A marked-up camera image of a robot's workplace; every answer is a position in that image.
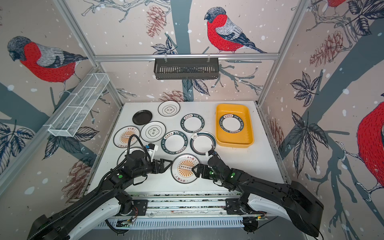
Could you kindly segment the striped green rim plate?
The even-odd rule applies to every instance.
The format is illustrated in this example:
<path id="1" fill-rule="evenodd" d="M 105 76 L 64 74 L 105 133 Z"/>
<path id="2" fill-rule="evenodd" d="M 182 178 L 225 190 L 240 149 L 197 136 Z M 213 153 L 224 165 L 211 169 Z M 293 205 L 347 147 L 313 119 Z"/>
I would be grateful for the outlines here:
<path id="1" fill-rule="evenodd" d="M 205 156 L 211 150 L 214 150 L 217 146 L 215 137 L 208 132 L 198 132 L 191 136 L 190 147 L 191 150 L 197 154 Z"/>

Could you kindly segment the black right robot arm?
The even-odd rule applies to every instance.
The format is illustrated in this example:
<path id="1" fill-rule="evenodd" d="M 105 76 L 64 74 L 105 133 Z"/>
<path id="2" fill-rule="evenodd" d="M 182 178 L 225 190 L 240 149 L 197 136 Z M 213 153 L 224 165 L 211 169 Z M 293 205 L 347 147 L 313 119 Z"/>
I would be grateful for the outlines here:
<path id="1" fill-rule="evenodd" d="M 212 155 L 206 165 L 192 168 L 196 177 L 220 182 L 221 187 L 241 193 L 238 199 L 226 199 L 225 210 L 229 215 L 252 215 L 259 212 L 249 203 L 250 195 L 271 201 L 283 208 L 283 216 L 301 232 L 317 238 L 324 205 L 299 182 L 279 184 L 256 178 L 242 170 L 228 167 L 218 154 Z"/>

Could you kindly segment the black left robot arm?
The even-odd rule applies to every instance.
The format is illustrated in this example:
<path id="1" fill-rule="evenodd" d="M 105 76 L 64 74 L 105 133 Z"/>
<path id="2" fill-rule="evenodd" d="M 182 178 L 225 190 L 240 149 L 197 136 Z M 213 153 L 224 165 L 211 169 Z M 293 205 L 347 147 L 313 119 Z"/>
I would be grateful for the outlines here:
<path id="1" fill-rule="evenodd" d="M 163 174 L 172 161 L 153 160 L 144 151 L 126 154 L 125 159 L 107 172 L 97 187 L 80 200 L 57 214 L 37 218 L 28 234 L 29 240 L 77 240 L 110 217 L 133 213 L 138 209 L 126 189 L 134 185 L 135 178 L 149 174 Z"/>

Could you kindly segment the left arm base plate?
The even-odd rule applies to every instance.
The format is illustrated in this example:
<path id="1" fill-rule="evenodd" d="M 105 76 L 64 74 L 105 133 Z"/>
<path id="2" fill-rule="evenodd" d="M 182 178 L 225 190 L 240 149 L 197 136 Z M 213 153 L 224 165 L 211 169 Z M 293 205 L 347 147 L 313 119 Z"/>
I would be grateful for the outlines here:
<path id="1" fill-rule="evenodd" d="M 131 200 L 121 205 L 119 216 L 145 216 L 148 200 Z"/>

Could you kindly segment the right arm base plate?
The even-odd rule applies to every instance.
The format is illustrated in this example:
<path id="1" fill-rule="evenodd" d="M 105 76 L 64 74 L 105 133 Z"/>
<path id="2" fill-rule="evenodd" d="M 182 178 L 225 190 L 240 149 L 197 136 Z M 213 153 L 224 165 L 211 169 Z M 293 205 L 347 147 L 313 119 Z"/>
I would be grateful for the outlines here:
<path id="1" fill-rule="evenodd" d="M 228 215 L 251 215 L 256 214 L 247 203 L 241 201 L 241 199 L 225 199 L 226 206 L 224 210 Z"/>

